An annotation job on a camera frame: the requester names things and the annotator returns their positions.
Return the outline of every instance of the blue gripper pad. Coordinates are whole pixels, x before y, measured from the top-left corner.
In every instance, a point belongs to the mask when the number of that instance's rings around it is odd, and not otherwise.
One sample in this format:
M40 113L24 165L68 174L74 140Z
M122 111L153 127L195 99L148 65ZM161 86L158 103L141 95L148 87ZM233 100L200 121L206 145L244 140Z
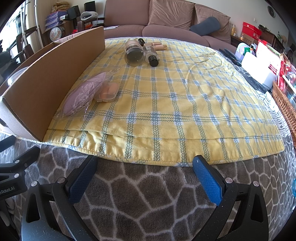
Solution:
M85 190L87 189L87 186L96 172L97 164L97 159L92 158L73 182L69 188L68 195L70 204L80 202Z
M220 185L197 156L193 158L192 165L193 171L199 179L209 200L219 206L220 202L222 201L222 189Z

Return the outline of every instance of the gray patterned blanket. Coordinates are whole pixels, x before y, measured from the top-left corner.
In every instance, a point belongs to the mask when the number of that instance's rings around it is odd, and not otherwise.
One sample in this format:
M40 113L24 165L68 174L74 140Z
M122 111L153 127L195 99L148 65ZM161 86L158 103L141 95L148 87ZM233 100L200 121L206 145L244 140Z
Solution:
M268 92L260 95L280 130L285 151L213 167L223 177L231 177L238 183L259 181L267 207L269 240L272 240L292 212L291 187L296 159L291 134L282 114ZM28 187L34 180L45 184L66 177L86 158L85 154L70 149L17 140L13 147L1 153L1 163L11 162L34 145L40 147L41 153L38 161L26 171ZM26 195L14 197L15 208L11 212L18 231ZM68 234L54 203L52 208L62 231ZM207 221L215 204L210 203L191 167L149 166L99 159L96 174L75 208L99 240L190 241ZM222 235L229 230L237 208L235 205Z

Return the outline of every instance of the metal pole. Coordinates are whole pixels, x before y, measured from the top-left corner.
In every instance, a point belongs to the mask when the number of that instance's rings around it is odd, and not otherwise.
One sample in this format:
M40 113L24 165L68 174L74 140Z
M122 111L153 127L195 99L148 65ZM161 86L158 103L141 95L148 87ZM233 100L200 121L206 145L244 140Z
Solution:
M34 8L35 8L35 18L36 18L36 26L37 26L38 37L39 37L41 48L43 48L44 46L43 46L43 43L42 43L41 32L40 32L39 23L38 23L37 0L35 0Z
M24 29L22 10L23 10L23 6L20 8L20 25L22 27L22 38L23 38L24 44L26 46L26 45L28 45L28 42L27 42L27 39L26 39L26 33L25 33L25 29Z

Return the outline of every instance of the wooden cabinet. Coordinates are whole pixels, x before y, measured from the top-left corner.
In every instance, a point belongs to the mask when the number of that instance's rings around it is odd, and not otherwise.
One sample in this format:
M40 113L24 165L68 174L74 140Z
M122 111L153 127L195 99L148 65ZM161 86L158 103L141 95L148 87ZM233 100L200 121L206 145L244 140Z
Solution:
M262 31L262 34L260 35L260 39L268 42L271 45L271 47L274 48L279 53L282 53L284 51L284 46L273 33L260 27L259 29Z

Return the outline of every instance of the wicker basket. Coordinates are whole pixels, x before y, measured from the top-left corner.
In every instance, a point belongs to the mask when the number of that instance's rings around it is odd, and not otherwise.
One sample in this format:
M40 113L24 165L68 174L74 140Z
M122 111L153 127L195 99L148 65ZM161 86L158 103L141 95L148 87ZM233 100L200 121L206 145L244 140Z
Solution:
M276 82L273 82L272 97L288 124L293 139L293 145L296 148L296 111Z

